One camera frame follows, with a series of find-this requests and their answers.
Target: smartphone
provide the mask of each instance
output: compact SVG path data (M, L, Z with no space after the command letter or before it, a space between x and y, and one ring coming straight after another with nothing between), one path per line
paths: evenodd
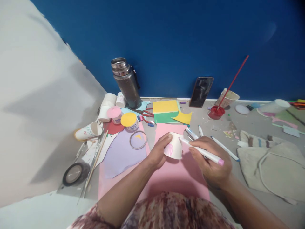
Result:
M211 89L213 77L198 77L194 86L190 107L202 107Z

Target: patterned shirt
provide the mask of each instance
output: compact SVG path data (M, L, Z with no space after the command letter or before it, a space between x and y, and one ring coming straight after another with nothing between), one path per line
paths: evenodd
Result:
M114 228L94 205L85 215L79 216L68 229ZM137 204L121 226L129 228L231 228L234 226L211 202L182 194L162 192Z

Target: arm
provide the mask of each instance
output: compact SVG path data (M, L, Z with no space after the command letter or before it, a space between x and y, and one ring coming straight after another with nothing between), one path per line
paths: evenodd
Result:
M98 209L106 222L119 227L125 221L149 178L164 164L164 148L171 140L169 133L161 137L147 158L98 201Z
M230 156L222 147L208 137L202 137L190 144L206 149L225 161L223 166L217 165L211 160L205 160L198 150L190 147L205 179L222 189L243 228L288 228L231 173Z

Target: pink paper circle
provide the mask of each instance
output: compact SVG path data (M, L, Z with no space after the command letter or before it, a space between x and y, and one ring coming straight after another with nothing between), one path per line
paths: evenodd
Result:
M120 114L121 114L121 108L116 107L116 106L109 108L107 111L108 118L116 118Z

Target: person's right hand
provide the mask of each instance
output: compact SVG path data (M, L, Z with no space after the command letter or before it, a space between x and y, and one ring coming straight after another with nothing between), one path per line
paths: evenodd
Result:
M205 149L225 161L223 166L218 165L210 159L204 159L203 155L194 147L189 148L205 179L207 179L207 182L212 186L223 187L229 181L232 170L229 154L211 138L206 136L190 142L190 145Z

